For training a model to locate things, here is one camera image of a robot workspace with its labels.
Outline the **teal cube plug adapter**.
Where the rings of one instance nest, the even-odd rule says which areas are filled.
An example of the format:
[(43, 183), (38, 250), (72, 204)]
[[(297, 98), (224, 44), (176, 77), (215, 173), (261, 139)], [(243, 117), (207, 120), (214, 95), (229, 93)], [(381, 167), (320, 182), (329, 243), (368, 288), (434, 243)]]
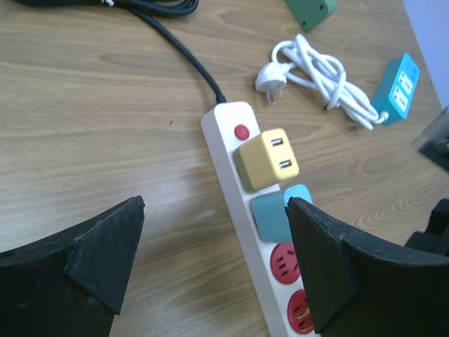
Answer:
[(292, 197), (302, 198), (310, 204), (314, 203), (309, 189), (303, 184), (261, 195), (250, 202), (257, 231), (262, 241), (277, 244), (293, 243), (286, 214), (288, 201)]

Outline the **yellow cube plug adapter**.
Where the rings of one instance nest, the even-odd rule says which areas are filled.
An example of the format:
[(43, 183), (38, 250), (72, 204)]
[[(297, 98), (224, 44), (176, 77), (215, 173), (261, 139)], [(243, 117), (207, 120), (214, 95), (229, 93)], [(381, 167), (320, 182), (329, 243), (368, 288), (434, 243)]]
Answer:
[(240, 145), (233, 153), (244, 190), (257, 192), (296, 177), (300, 172), (284, 129), (275, 128)]

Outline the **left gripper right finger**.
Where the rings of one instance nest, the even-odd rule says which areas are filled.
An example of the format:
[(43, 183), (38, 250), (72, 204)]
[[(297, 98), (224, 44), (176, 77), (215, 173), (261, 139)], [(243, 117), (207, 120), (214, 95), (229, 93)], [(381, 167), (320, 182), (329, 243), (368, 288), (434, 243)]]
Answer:
[(448, 256), (388, 242), (301, 198), (286, 213), (317, 333), (448, 335)]

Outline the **beige power strip red sockets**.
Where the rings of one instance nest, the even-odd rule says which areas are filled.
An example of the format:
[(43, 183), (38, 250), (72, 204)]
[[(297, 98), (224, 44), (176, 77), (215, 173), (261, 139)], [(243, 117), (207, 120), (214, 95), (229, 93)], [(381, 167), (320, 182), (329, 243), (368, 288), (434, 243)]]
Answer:
[(260, 134), (252, 107), (221, 103), (201, 118), (201, 129), (271, 336), (315, 336), (299, 267), (286, 260), (294, 248), (262, 241), (250, 205), (256, 197), (282, 191), (275, 184), (246, 192), (233, 160), (240, 145)]

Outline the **green power strip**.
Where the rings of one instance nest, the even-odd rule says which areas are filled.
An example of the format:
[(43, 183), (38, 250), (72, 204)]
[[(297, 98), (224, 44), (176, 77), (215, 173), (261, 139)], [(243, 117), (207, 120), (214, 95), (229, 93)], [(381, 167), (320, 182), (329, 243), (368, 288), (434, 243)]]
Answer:
[(285, 0), (304, 32), (310, 32), (327, 20), (336, 9), (336, 0)]

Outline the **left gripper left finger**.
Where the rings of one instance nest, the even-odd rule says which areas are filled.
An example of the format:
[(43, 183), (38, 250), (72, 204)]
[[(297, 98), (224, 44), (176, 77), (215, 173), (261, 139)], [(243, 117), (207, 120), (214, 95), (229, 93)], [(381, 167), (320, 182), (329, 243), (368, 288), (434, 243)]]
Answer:
[(122, 309), (144, 207), (142, 197), (131, 197), (1, 253), (1, 335), (108, 336)]

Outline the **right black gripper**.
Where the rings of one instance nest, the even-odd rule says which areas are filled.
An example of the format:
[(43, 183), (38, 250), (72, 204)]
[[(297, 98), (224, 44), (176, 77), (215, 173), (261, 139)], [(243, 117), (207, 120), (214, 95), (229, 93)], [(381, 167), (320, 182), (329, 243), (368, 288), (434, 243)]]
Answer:
[[(417, 151), (448, 172), (448, 106), (413, 141)], [(431, 211), (424, 232), (414, 232), (405, 247), (448, 256), (448, 198), (441, 199)]]

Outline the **teal power strip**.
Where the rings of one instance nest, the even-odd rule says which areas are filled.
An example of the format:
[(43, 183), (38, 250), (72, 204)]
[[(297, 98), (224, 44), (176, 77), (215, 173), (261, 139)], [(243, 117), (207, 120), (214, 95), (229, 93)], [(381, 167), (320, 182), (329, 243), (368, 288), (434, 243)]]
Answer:
[(385, 126), (407, 118), (419, 77), (420, 69), (408, 53), (387, 63), (371, 100), (379, 114), (389, 115)]

